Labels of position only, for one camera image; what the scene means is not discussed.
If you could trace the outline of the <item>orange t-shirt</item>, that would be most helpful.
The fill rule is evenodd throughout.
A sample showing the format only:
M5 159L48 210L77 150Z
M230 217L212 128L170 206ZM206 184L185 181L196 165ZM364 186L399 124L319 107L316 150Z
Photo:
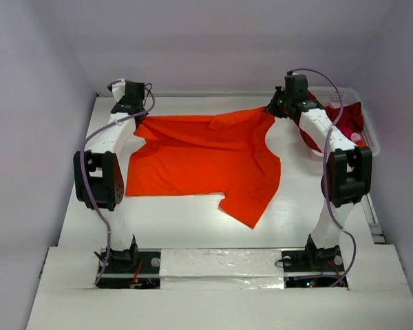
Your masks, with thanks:
M281 179L266 136L275 118L264 107L217 115L149 116L135 130L145 143L129 158L128 197L210 195L254 228Z

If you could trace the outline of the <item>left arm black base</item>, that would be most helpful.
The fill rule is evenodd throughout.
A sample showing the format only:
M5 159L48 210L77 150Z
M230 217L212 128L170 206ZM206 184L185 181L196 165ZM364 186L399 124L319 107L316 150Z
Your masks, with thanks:
M111 251L96 286L100 289L159 289L161 250Z

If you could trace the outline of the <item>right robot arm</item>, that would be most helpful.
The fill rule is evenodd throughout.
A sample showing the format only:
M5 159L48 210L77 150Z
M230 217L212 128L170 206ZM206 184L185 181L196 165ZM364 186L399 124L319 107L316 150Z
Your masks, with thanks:
M317 272L340 255L339 237L354 205L370 192L372 151L347 138L323 105L310 97L307 77L292 70L276 87L267 112L293 120L323 153L321 191L325 201L315 229L302 250L284 250L281 261L291 272Z

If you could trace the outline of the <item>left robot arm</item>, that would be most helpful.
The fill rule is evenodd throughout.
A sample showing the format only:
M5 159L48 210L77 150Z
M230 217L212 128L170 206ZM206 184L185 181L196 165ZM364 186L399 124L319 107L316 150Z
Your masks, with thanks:
M106 231L106 247L96 255L101 267L115 263L130 272L138 265L133 239L123 238L115 208L125 195L125 181L120 169L120 152L140 123L154 108L152 84L118 79L109 83L115 104L108 123L90 133L73 156L76 198L92 210Z

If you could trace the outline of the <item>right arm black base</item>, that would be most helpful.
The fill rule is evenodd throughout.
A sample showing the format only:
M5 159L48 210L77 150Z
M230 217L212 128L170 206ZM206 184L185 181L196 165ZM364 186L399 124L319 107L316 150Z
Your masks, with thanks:
M304 250L282 250L275 265L283 270L287 289L348 287L348 280L343 278L345 268L340 253L332 260L314 262Z

